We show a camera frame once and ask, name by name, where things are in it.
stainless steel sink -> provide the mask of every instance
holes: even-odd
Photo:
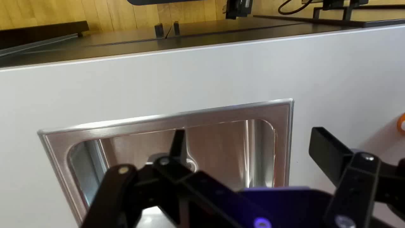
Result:
[[[39,136],[78,223],[107,167],[137,169],[168,152],[175,129],[185,132],[185,166],[202,170],[227,188],[285,186],[292,100],[89,123]],[[170,227],[156,208],[137,227]]]

black cable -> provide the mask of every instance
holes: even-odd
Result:
[[[301,8],[296,9],[296,10],[292,10],[292,12],[280,12],[280,9],[287,5],[291,0],[285,0],[283,4],[279,5],[278,8],[278,14],[280,15],[291,15],[291,14],[296,14],[298,12],[301,12],[302,9],[304,9],[308,4],[312,3],[312,0],[307,0]]]

white cabinet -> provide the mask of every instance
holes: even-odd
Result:
[[[396,162],[403,37],[389,27],[2,69],[0,227],[77,226],[36,136],[44,128],[292,98],[291,185],[331,190],[307,156],[313,126]]]

black plastic part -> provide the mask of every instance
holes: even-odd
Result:
[[[351,12],[353,12],[351,8],[345,8],[342,10],[342,20],[345,20],[345,22],[350,20],[351,19]]]
[[[137,223],[142,209],[127,200],[129,189],[135,179],[136,170],[132,165],[118,165],[108,169],[80,228],[132,228]]]
[[[173,29],[174,29],[174,36],[179,37],[180,34],[179,34],[179,24],[178,24],[178,22],[173,23]]]
[[[312,19],[318,19],[318,17],[320,17],[320,9],[313,9]]]
[[[342,143],[340,143],[323,128],[312,128],[310,141],[310,156],[317,164],[317,166],[325,172],[330,181],[334,185],[337,185],[341,181],[340,179],[342,171],[350,167],[347,166],[347,161],[351,160],[354,153],[351,153]],[[377,188],[374,191],[373,200],[385,203],[396,216],[405,221],[403,161],[405,160],[401,160],[398,166],[391,166],[384,162],[379,162],[379,170],[375,174]],[[360,166],[358,169],[364,172],[368,167]],[[349,188],[349,185],[340,185],[339,189]]]
[[[169,157],[179,164],[185,164],[185,131],[177,129],[169,148]]]
[[[85,31],[88,31],[88,24],[84,20],[0,31],[0,50],[69,34],[80,34]]]
[[[153,166],[146,165],[137,171],[137,179],[130,186],[127,200],[141,209],[154,207],[161,200],[161,186]]]
[[[258,218],[270,221],[265,210],[201,171],[193,174],[169,157],[156,160],[154,167],[178,190],[180,226],[244,228]]]
[[[321,214],[331,199],[326,193],[310,189],[246,190],[240,195],[265,209],[280,228],[323,227]]]
[[[355,9],[360,10],[399,10],[405,9],[403,4],[389,4],[389,5],[361,5]]]
[[[251,12],[253,0],[227,0],[226,1],[226,19],[236,19],[237,17],[246,17]]]
[[[323,0],[322,9],[334,9],[334,8],[342,8],[344,0]]]
[[[318,17],[321,8],[313,8],[313,14]],[[318,18],[297,18],[297,17],[269,17],[269,15],[254,15],[254,18],[268,18],[268,19],[280,19],[280,20],[292,20],[298,23],[311,23],[316,26],[332,26],[341,28],[374,28],[374,27],[387,27],[394,24],[403,24],[405,20],[369,20],[369,22],[358,22],[358,20],[335,20],[335,19],[318,19]]]
[[[369,153],[353,156],[325,213],[327,227],[341,216],[351,219],[356,228],[369,227],[379,165],[379,160]]]
[[[164,38],[164,29],[163,29],[163,24],[161,24],[161,23],[154,26],[154,36],[155,36],[155,38],[158,38],[158,39]]]
[[[368,0],[350,0],[350,7],[356,8],[360,5],[368,4]]]
[[[353,152],[323,128],[312,128],[308,155],[328,180],[337,185]]]

wooden wall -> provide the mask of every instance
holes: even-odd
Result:
[[[278,15],[284,0],[254,0],[253,14]],[[370,4],[405,4],[405,0],[369,0]],[[148,7],[132,7],[126,0],[0,0],[0,29],[64,22],[87,20],[91,31],[126,31],[151,28],[173,22],[207,22],[223,19],[226,0],[198,0]],[[292,0],[285,10],[296,9],[301,0]],[[311,17],[311,8],[293,17]],[[340,18],[341,13],[322,13],[322,18]],[[353,19],[405,18],[401,12],[356,12]]]

